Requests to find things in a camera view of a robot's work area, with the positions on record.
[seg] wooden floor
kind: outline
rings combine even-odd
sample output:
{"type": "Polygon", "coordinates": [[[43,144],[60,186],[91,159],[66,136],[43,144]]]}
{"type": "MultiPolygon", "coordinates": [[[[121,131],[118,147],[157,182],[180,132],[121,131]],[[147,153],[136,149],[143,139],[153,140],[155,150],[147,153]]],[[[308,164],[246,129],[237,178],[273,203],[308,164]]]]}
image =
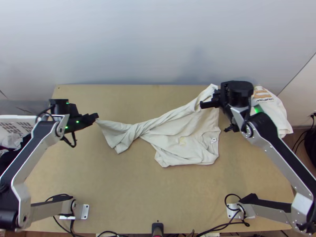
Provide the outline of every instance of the wooden floor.
{"type": "MultiPolygon", "coordinates": [[[[292,148],[296,140],[299,138],[300,134],[304,132],[305,130],[299,129],[294,130],[293,134],[287,135],[283,140],[284,142],[292,148]]],[[[305,151],[304,145],[301,144],[300,147],[297,150],[297,156],[299,159],[304,163],[304,165],[310,170],[310,172],[316,177],[316,168],[311,163],[309,157],[307,156],[307,153],[305,151]]],[[[299,234],[293,230],[285,230],[284,231],[289,237],[303,237],[304,235],[299,234]]],[[[285,235],[281,231],[263,231],[263,232],[244,232],[239,233],[240,236],[243,237],[250,237],[254,234],[257,234],[258,236],[262,237],[285,237],[285,235]]],[[[85,237],[96,237],[95,234],[80,234],[85,237]]],[[[70,237],[68,233],[49,233],[49,232],[35,232],[35,231],[23,231],[20,233],[10,232],[7,231],[5,234],[6,237],[70,237]]],[[[130,234],[129,237],[149,237],[150,235],[136,235],[136,234],[130,234]]],[[[223,236],[237,236],[236,233],[224,233],[223,236]]]]}

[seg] tabletop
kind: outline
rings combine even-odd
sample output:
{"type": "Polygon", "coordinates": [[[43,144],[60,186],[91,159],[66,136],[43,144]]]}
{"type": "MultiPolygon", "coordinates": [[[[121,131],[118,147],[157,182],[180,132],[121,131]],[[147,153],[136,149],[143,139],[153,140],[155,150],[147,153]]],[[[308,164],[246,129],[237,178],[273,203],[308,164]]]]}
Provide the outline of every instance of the tabletop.
{"type": "MultiPolygon", "coordinates": [[[[206,86],[185,85],[59,85],[53,98],[69,99],[81,114],[100,120],[137,123],[180,107],[206,86]]],[[[64,142],[49,147],[28,177],[32,203],[67,193],[90,205],[87,220],[77,220],[78,233],[151,233],[162,222],[165,233],[202,232],[229,221],[224,198],[256,193],[260,199],[291,202],[289,182],[265,153],[240,133],[223,132],[229,125],[220,112],[219,157],[208,166],[162,168],[155,150],[137,139],[117,154],[99,126],[76,132],[77,146],[64,142]]],[[[261,217],[250,227],[231,225],[224,232],[269,231],[290,226],[261,217]]],[[[61,232],[53,218],[32,223],[28,230],[61,232]]]]}

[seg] white wall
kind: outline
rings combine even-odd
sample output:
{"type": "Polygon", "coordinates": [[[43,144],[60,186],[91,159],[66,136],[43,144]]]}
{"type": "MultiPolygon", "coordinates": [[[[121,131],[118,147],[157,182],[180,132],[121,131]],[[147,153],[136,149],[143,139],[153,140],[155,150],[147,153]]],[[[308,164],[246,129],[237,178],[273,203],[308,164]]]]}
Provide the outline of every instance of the white wall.
{"type": "Polygon", "coordinates": [[[278,94],[316,51],[314,0],[2,0],[0,90],[56,84],[208,84],[278,94]]]}
{"type": "Polygon", "coordinates": [[[292,126],[312,124],[309,115],[316,112],[316,55],[278,97],[286,108],[288,120],[292,126]]]}

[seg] metal bracket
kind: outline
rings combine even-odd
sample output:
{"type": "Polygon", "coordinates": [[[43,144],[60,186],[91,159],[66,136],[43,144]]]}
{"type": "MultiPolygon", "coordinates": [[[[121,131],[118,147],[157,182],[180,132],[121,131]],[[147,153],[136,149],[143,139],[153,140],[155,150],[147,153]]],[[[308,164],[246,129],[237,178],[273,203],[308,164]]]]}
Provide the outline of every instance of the metal bracket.
{"type": "Polygon", "coordinates": [[[60,220],[86,220],[89,213],[88,204],[78,204],[73,205],[73,212],[75,216],[59,216],[60,220]]]}
{"type": "MultiPolygon", "coordinates": [[[[227,203],[227,205],[231,208],[231,209],[238,209],[238,206],[237,206],[237,203],[227,203]]],[[[229,219],[231,219],[234,215],[235,215],[235,213],[237,212],[237,211],[232,211],[232,210],[230,210],[230,209],[228,209],[227,207],[226,207],[226,212],[227,212],[227,217],[229,218],[229,219]]],[[[246,219],[254,219],[256,216],[248,216],[248,217],[246,217],[246,219]]],[[[244,218],[244,216],[243,216],[243,213],[242,212],[239,212],[235,217],[234,217],[234,219],[243,219],[244,218]]]]}

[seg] cable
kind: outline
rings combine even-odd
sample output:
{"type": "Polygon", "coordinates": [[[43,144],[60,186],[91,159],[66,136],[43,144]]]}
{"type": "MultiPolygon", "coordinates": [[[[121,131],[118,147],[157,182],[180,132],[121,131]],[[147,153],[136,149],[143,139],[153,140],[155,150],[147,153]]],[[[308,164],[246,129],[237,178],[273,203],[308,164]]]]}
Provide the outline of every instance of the cable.
{"type": "Polygon", "coordinates": [[[241,198],[240,198],[238,195],[236,195],[236,194],[228,194],[228,195],[226,195],[226,197],[225,197],[225,199],[224,199],[225,206],[226,206],[229,210],[231,210],[231,211],[238,211],[239,208],[237,208],[237,209],[232,209],[232,208],[229,207],[229,205],[227,205],[227,198],[230,197],[230,196],[236,196],[236,197],[239,198],[239,200],[241,199],[241,198]]]}
{"type": "Polygon", "coordinates": [[[296,149],[295,149],[295,152],[294,152],[295,155],[296,155],[297,149],[299,148],[299,145],[300,145],[304,140],[305,140],[305,138],[304,138],[303,140],[301,140],[301,141],[299,142],[299,144],[297,145],[297,147],[296,147],[296,149]]]}
{"type": "Polygon", "coordinates": [[[76,145],[77,145],[77,140],[76,140],[75,132],[71,132],[71,136],[72,136],[72,139],[73,139],[73,145],[71,144],[71,142],[70,142],[65,136],[62,137],[61,141],[66,142],[69,146],[71,146],[72,148],[74,148],[74,147],[76,147],[76,145]]]}
{"type": "Polygon", "coordinates": [[[237,216],[237,214],[241,212],[241,210],[240,210],[240,209],[232,209],[232,208],[230,208],[230,207],[227,205],[227,202],[226,202],[226,201],[227,201],[227,198],[228,198],[229,196],[236,196],[236,197],[239,198],[239,200],[240,200],[240,197],[239,197],[238,195],[236,195],[236,194],[228,194],[228,195],[226,195],[226,197],[225,197],[225,199],[224,199],[225,206],[226,206],[229,210],[236,211],[235,214],[233,215],[233,217],[230,219],[230,221],[229,221],[228,223],[224,223],[224,224],[215,226],[215,227],[213,227],[212,229],[209,229],[209,230],[207,230],[207,231],[204,231],[204,232],[202,232],[202,233],[199,233],[198,235],[196,235],[196,237],[201,237],[202,235],[205,235],[205,234],[207,234],[207,233],[209,233],[209,232],[223,230],[223,229],[225,229],[226,227],[228,227],[229,225],[244,224],[246,227],[249,227],[249,226],[250,226],[249,223],[247,223],[247,222],[244,221],[244,219],[246,218],[245,213],[244,213],[244,219],[242,219],[240,222],[232,222],[233,219],[237,216]]]}
{"type": "MultiPolygon", "coordinates": [[[[57,197],[61,197],[61,196],[66,196],[66,197],[68,196],[68,197],[71,197],[71,196],[68,195],[68,194],[57,194],[57,195],[54,195],[54,196],[51,196],[51,197],[47,198],[47,199],[45,200],[45,202],[49,201],[50,199],[57,198],[57,197]]],[[[83,236],[83,235],[75,234],[71,229],[70,229],[70,231],[69,231],[69,230],[67,230],[66,228],[64,228],[64,227],[57,221],[56,217],[53,216],[53,219],[54,219],[54,221],[57,223],[57,225],[59,225],[60,228],[62,228],[65,232],[71,234],[73,237],[85,237],[85,236],[83,236]]]]}
{"type": "Polygon", "coordinates": [[[105,233],[114,234],[114,236],[111,236],[111,237],[116,237],[116,236],[117,236],[117,233],[115,233],[115,232],[113,232],[113,231],[106,230],[106,231],[103,231],[102,233],[100,233],[97,237],[100,237],[101,235],[103,235],[103,234],[105,234],[105,233]]]}
{"type": "MultiPolygon", "coordinates": [[[[54,198],[58,198],[58,197],[61,197],[61,196],[65,196],[65,197],[69,197],[69,198],[73,198],[72,196],[68,195],[68,194],[57,194],[57,195],[54,195],[54,196],[51,196],[49,198],[46,199],[45,202],[49,201],[50,199],[54,199],[54,198]]],[[[72,202],[71,202],[71,205],[70,205],[70,210],[71,210],[71,213],[72,213],[72,216],[74,216],[74,212],[73,212],[73,209],[72,209],[72,204],[73,202],[75,201],[76,199],[73,199],[72,202]]],[[[70,222],[70,231],[67,230],[66,228],[64,228],[58,221],[57,219],[53,216],[53,219],[54,221],[57,223],[57,225],[59,225],[60,228],[62,228],[65,232],[67,232],[68,234],[71,234],[73,237],[85,237],[83,235],[78,235],[76,233],[73,232],[73,224],[75,222],[75,220],[71,220],[70,222]]],[[[103,231],[102,233],[100,233],[97,237],[100,237],[101,235],[105,234],[105,233],[111,233],[111,234],[114,234],[113,236],[110,236],[110,237],[128,237],[127,235],[119,235],[113,231],[103,231]]]]}
{"type": "Polygon", "coordinates": [[[40,112],[40,113],[36,116],[36,118],[35,118],[35,124],[37,123],[37,119],[38,119],[41,115],[43,115],[43,114],[49,115],[49,116],[52,118],[52,120],[55,121],[55,119],[54,119],[54,117],[52,116],[52,114],[50,114],[50,113],[47,112],[48,110],[52,109],[52,107],[53,107],[53,106],[51,106],[51,107],[49,107],[48,109],[45,109],[45,110],[43,110],[42,112],[40,112]]]}
{"type": "Polygon", "coordinates": [[[294,150],[296,144],[297,144],[298,141],[301,139],[301,137],[303,136],[303,134],[308,133],[309,131],[311,131],[311,130],[313,129],[314,123],[315,123],[314,115],[310,115],[310,117],[313,119],[313,124],[312,124],[312,126],[310,127],[310,129],[308,129],[307,131],[303,132],[303,133],[300,135],[300,137],[299,137],[299,138],[296,140],[296,142],[294,143],[294,146],[292,147],[292,150],[294,150]]]}
{"type": "Polygon", "coordinates": [[[304,146],[307,155],[309,156],[312,164],[316,167],[316,127],[313,130],[309,130],[304,138],[304,146]]]}
{"type": "Polygon", "coordinates": [[[281,232],[282,232],[286,237],[289,237],[283,230],[281,230],[281,232]]]}

